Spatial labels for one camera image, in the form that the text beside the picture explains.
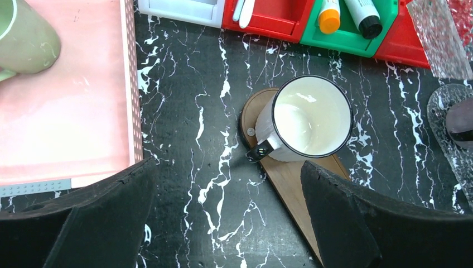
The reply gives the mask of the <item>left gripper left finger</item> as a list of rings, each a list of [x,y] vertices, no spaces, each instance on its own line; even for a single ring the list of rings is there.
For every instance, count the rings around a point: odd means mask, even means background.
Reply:
[[[134,267],[157,164],[142,160],[97,183],[1,213],[2,267]]]

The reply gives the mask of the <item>white toothbrush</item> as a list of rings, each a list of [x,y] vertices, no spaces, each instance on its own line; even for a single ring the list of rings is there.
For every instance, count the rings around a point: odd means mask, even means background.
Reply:
[[[237,22],[240,28],[246,28],[252,18],[255,0],[237,0],[232,20]]]

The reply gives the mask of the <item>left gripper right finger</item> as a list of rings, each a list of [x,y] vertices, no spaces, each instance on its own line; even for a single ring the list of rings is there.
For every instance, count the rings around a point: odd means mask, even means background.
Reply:
[[[306,161],[302,191],[324,267],[471,267],[472,216],[382,195]]]

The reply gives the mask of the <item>orange cap toothpaste tube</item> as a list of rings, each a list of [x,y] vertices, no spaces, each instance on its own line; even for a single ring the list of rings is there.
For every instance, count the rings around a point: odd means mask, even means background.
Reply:
[[[317,21],[323,34],[336,32],[341,25],[339,0],[323,0]]]

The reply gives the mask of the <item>clear acrylic holder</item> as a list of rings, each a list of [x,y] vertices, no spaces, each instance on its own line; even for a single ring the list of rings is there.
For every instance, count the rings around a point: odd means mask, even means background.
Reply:
[[[472,79],[472,1],[410,1],[414,29],[433,76]]]

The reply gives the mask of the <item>cream ceramic mug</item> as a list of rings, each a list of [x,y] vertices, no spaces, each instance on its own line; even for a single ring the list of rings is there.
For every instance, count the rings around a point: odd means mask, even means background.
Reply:
[[[257,115],[257,144],[246,158],[296,162],[331,156],[347,143],[353,121],[351,103],[339,86],[317,75],[297,76]]]

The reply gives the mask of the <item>green ceramic mug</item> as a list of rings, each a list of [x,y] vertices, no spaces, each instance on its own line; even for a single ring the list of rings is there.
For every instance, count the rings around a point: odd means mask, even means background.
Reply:
[[[1,81],[44,71],[60,53],[55,29],[26,1],[1,1]]]

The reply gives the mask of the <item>black cap toothpaste tube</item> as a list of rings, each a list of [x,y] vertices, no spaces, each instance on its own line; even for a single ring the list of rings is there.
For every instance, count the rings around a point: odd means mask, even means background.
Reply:
[[[383,26],[372,0],[345,0],[345,4],[364,39],[372,40],[381,34]]]

